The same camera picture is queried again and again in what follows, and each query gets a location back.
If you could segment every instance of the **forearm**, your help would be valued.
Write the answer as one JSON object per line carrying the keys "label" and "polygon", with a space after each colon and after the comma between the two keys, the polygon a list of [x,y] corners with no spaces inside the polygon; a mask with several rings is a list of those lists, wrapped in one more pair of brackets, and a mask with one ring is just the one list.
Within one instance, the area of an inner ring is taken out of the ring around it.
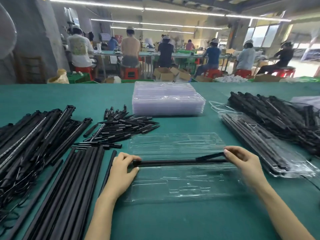
{"label": "forearm", "polygon": [[261,187],[257,194],[282,240],[315,240],[270,185]]}
{"label": "forearm", "polygon": [[109,240],[111,221],[116,201],[98,198],[93,216],[84,240]]}

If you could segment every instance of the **transparent plastic blister package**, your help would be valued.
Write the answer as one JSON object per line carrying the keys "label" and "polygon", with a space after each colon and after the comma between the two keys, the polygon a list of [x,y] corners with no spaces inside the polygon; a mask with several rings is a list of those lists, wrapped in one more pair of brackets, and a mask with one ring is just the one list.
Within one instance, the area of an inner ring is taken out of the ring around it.
{"label": "transparent plastic blister package", "polygon": [[137,116],[197,116],[205,103],[189,83],[136,81],[132,112]]}
{"label": "transparent plastic blister package", "polygon": [[[128,153],[142,160],[182,160],[221,152],[224,146],[216,133],[139,135],[130,140]],[[238,169],[228,162],[140,166],[122,201],[160,203],[245,193]]]}
{"label": "transparent plastic blister package", "polygon": [[275,177],[314,177],[319,169],[244,113],[219,112],[230,130],[259,156],[262,166]]}

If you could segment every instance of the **stack of black tubes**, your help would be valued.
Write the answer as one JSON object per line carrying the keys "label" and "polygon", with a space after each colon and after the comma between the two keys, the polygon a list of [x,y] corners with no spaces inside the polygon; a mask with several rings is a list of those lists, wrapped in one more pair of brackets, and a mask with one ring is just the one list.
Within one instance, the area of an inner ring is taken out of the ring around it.
{"label": "stack of black tubes", "polygon": [[320,156],[320,118],[313,106],[241,92],[231,92],[228,101],[230,107],[245,113],[278,138]]}
{"label": "stack of black tubes", "polygon": [[72,120],[74,110],[68,105],[64,111],[36,111],[0,128],[1,235],[13,227],[9,220],[19,218],[17,207],[32,205],[27,199],[41,172],[53,165],[48,172],[54,175],[61,156],[91,123],[90,118]]}
{"label": "stack of black tubes", "polygon": [[[71,150],[23,240],[83,239],[103,156],[103,146]],[[22,222],[8,240],[14,239]]]}
{"label": "stack of black tubes", "polygon": [[106,109],[103,116],[105,121],[95,124],[83,136],[88,137],[99,124],[101,127],[83,142],[75,143],[73,148],[79,150],[98,146],[103,146],[105,150],[122,148],[122,144],[116,142],[129,139],[135,134],[147,134],[160,127],[158,122],[152,121],[152,117],[134,117],[128,114],[126,105],[122,111],[119,109],[114,111],[113,107]]}

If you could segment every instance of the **red stool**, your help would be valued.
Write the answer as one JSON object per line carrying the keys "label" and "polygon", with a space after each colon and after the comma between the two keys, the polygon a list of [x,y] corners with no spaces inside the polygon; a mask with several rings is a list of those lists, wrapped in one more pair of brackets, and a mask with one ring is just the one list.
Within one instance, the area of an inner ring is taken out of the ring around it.
{"label": "red stool", "polygon": [[209,69],[204,72],[204,76],[210,77],[210,78],[216,78],[216,77],[222,76],[222,73],[219,69]]}
{"label": "red stool", "polygon": [[243,78],[248,78],[252,75],[252,71],[250,70],[243,70],[243,69],[238,69],[235,73],[235,76],[242,76]]}
{"label": "red stool", "polygon": [[139,79],[138,68],[125,68],[124,70],[125,80],[136,80]]}
{"label": "red stool", "polygon": [[273,72],[276,72],[279,77],[293,77],[296,72],[296,68],[289,66],[274,70]]}
{"label": "red stool", "polygon": [[85,73],[89,73],[90,75],[90,80],[93,81],[92,76],[91,76],[91,72],[92,72],[92,67],[75,67],[75,71],[76,72],[85,72]]}

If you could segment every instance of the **hand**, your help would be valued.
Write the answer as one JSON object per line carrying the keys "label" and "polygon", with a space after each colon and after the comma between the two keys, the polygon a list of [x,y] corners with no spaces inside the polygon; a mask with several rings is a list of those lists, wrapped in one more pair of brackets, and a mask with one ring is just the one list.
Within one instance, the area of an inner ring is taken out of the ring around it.
{"label": "hand", "polygon": [[269,185],[257,155],[240,146],[226,146],[224,154],[242,172],[246,183],[255,190]]}
{"label": "hand", "polygon": [[133,160],[140,161],[141,158],[120,152],[119,155],[113,159],[108,181],[101,193],[102,196],[111,198],[116,202],[120,195],[128,189],[139,171],[139,168],[135,167],[128,173],[128,166]]}

